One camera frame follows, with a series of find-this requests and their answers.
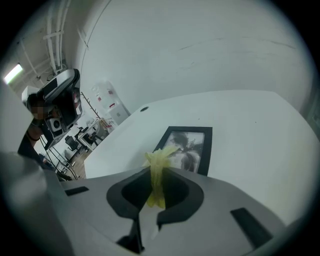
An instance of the picture frame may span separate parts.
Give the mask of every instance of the picture frame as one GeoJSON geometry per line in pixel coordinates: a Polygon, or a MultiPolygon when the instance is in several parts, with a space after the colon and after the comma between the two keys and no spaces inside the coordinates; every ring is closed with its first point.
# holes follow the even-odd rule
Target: picture frame
{"type": "Polygon", "coordinates": [[[154,151],[165,146],[179,147],[169,157],[171,167],[208,176],[212,127],[169,126],[154,151]]]}

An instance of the white wall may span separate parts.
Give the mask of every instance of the white wall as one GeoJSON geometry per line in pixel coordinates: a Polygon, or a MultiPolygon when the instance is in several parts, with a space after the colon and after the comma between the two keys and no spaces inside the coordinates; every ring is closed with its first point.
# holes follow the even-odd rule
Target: white wall
{"type": "Polygon", "coordinates": [[[302,112],[313,65],[292,26],[270,6],[237,0],[112,0],[82,20],[69,63],[81,90],[110,81],[132,113],[143,104],[200,92],[273,91],[302,112]]]}

